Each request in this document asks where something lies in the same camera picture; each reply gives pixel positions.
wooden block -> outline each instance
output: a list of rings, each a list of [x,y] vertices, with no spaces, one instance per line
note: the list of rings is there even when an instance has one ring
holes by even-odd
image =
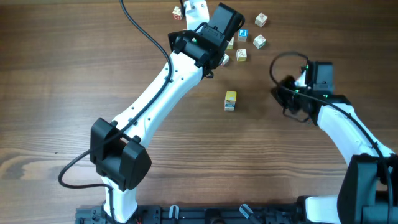
[[[224,100],[224,110],[225,111],[235,110],[235,102],[236,102],[236,92],[227,91]]]
[[[230,41],[228,41],[228,45],[226,46],[227,49],[232,49],[234,48],[234,37],[231,38]]]
[[[245,42],[247,38],[248,38],[248,30],[247,29],[239,29],[238,41]]]
[[[262,46],[266,44],[267,40],[260,34],[256,38],[254,38],[253,44],[260,49]]]
[[[267,16],[264,15],[263,13],[260,13],[255,21],[255,24],[257,24],[259,27],[263,27],[263,25],[267,22]]]
[[[229,62],[229,56],[227,54],[224,54],[224,60],[221,63],[221,66],[226,65]]]
[[[246,54],[246,49],[239,49],[236,51],[236,60],[239,62],[246,61],[248,55]]]
[[[182,20],[181,9],[178,6],[176,6],[173,10],[173,18],[176,20]]]

wood grain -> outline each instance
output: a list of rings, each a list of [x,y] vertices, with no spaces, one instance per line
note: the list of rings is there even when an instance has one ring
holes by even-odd
[[[0,0],[0,5],[21,5],[21,4],[76,4],[76,3],[115,3],[119,0]],[[176,6],[178,0],[124,0],[124,2],[172,2]],[[217,0],[206,0],[206,2],[219,2]]]
[[[331,60],[336,92],[398,150],[397,3],[224,3],[245,15],[249,39],[228,50],[229,65],[182,98],[156,132],[139,204],[239,205],[338,193],[346,165],[335,145],[318,127],[285,119],[269,93],[269,63],[286,50]],[[208,3],[211,13],[217,4]],[[185,26],[172,19],[176,5],[127,7],[170,52],[167,34]],[[260,12],[269,16],[263,28],[254,24]],[[261,50],[252,44],[259,34],[268,41]],[[240,48],[247,62],[236,62]],[[277,78],[297,74],[299,62],[282,60]],[[122,112],[164,63],[118,3],[0,6],[0,223],[71,223],[76,208],[100,204],[103,189],[64,189],[58,173],[88,149],[96,119]],[[227,90],[238,92],[232,113],[223,111]],[[100,181],[87,158],[65,178]]]

wooden table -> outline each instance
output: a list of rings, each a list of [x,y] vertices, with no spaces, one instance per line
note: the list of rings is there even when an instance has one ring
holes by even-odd
[[[225,1],[246,17],[247,42],[181,99],[147,149],[152,168],[137,188],[140,205],[294,202],[337,194],[346,164],[318,127],[282,116],[269,93],[279,52],[298,50],[335,66],[336,93],[398,151],[398,4],[394,1]],[[210,13],[218,1],[208,1]],[[178,1],[128,3],[135,20],[170,52]],[[254,24],[263,12],[268,24]],[[268,44],[253,46],[262,34]],[[236,49],[247,49],[247,62]],[[282,60],[277,78],[298,75]],[[62,167],[89,147],[97,118],[127,108],[157,76],[162,54],[125,18],[117,1],[0,6],[0,223],[71,223],[75,209],[99,205],[104,189],[62,188]],[[238,92],[234,112],[223,110]],[[65,176],[100,181],[88,158]]]

cable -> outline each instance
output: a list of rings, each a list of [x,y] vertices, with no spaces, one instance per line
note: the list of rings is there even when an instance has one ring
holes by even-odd
[[[238,27],[238,29],[236,29],[236,32],[240,29],[240,28],[242,28],[242,26],[244,25],[244,16],[242,16],[242,22],[241,22],[241,25]]]
[[[116,220],[115,220],[115,215],[114,215],[114,207],[113,207],[113,188],[112,186],[108,185],[108,184],[86,184],[86,185],[71,185],[71,184],[66,184],[62,178],[63,175],[66,173],[66,171],[71,168],[71,166],[73,166],[74,164],[76,164],[80,159],[84,158],[85,156],[87,156],[88,154],[90,154],[92,151],[99,149],[100,147],[103,147],[104,145],[110,143],[111,141],[121,138],[123,133],[129,129],[140,117],[143,113],[145,113],[145,111],[153,104],[153,102],[158,99],[158,97],[160,96],[160,94],[162,94],[162,92],[165,90],[167,84],[170,82],[171,77],[172,77],[172,70],[173,70],[173,66],[171,63],[171,59],[170,56],[167,54],[167,52],[163,49],[162,46],[160,46],[160,44],[158,44],[156,42],[156,40],[154,40],[147,32],[145,32],[135,21],[134,19],[132,19],[132,17],[130,16],[130,14],[127,12],[127,9],[123,3],[123,0],[120,0],[120,5],[122,7],[123,12],[125,13],[125,15],[127,16],[127,18],[130,20],[130,22],[142,33],[144,34],[165,56],[166,61],[167,61],[167,65],[168,65],[168,74],[167,77],[165,79],[164,84],[162,85],[162,87],[159,89],[159,91],[156,93],[156,95],[145,105],[145,107],[143,107],[143,109],[140,110],[140,112],[138,112],[138,114],[133,117],[132,120],[130,120],[130,122],[128,122],[128,124],[123,127],[120,131],[118,131],[114,136],[109,137],[107,140],[105,140],[104,142],[102,142],[99,146],[95,146],[90,148],[89,150],[85,151],[83,154],[79,155],[78,157],[74,158],[74,160],[70,161],[60,172],[60,174],[58,175],[58,182],[60,183],[61,186],[69,188],[69,189],[87,189],[87,188],[91,188],[91,187],[106,187],[109,190],[109,203],[110,203],[110,210],[111,210],[111,215],[112,215],[112,221],[114,224],[116,224]]]
[[[207,24],[207,22],[202,22],[201,24],[199,24],[198,27],[196,27],[193,31],[197,32],[199,30],[199,28],[201,28],[203,25]]]
[[[271,65],[269,66],[269,76],[271,78],[271,80],[277,85],[278,88],[281,88],[285,91],[288,91],[290,93],[293,93],[294,95],[299,95],[299,96],[304,96],[307,97],[309,99],[312,100],[316,100],[320,103],[323,103],[324,105],[328,105],[331,106],[332,108],[336,109],[337,111],[339,111],[340,113],[342,113],[343,115],[345,115],[348,119],[350,119],[355,125],[357,125],[357,127],[359,128],[359,130],[361,130],[361,132],[365,135],[366,139],[370,142],[370,144],[372,145],[372,148],[374,148],[374,150],[377,152],[377,154],[380,157],[380,162],[382,164],[382,167],[384,169],[384,174],[386,175],[386,179],[387,179],[387,190],[388,190],[388,217],[387,217],[387,223],[390,224],[392,221],[392,203],[393,203],[393,193],[392,193],[392,182],[391,182],[391,176],[390,173],[388,171],[387,168],[387,163],[386,160],[382,154],[382,152],[380,151],[379,147],[377,146],[377,143],[373,141],[373,139],[370,137],[370,135],[368,134],[368,132],[365,131],[365,129],[351,116],[351,114],[345,112],[344,110],[342,110],[341,108],[339,108],[338,106],[329,103],[327,101],[321,100],[317,97],[314,96],[310,96],[310,95],[306,95],[300,92],[295,92],[293,90],[290,90],[284,86],[281,86],[276,79],[274,78],[274,75],[272,73],[272,69],[274,68],[274,64],[275,62],[280,59],[281,57],[285,57],[285,56],[289,56],[289,55],[294,55],[294,56],[299,56],[304,58],[306,61],[308,61],[308,57],[304,54],[301,54],[299,52],[283,52],[279,55],[277,55],[271,62]]]
[[[182,2],[182,0],[180,0],[180,4],[181,4],[181,15],[185,16],[185,6],[184,6],[184,3]]]

yellow block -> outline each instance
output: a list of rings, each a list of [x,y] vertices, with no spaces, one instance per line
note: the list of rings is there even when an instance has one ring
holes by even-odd
[[[225,96],[225,101],[228,103],[235,103],[236,101],[236,92],[235,91],[227,91]]]
[[[227,49],[232,49],[234,48],[234,37],[231,38],[230,41],[228,41],[228,45],[226,46]]]

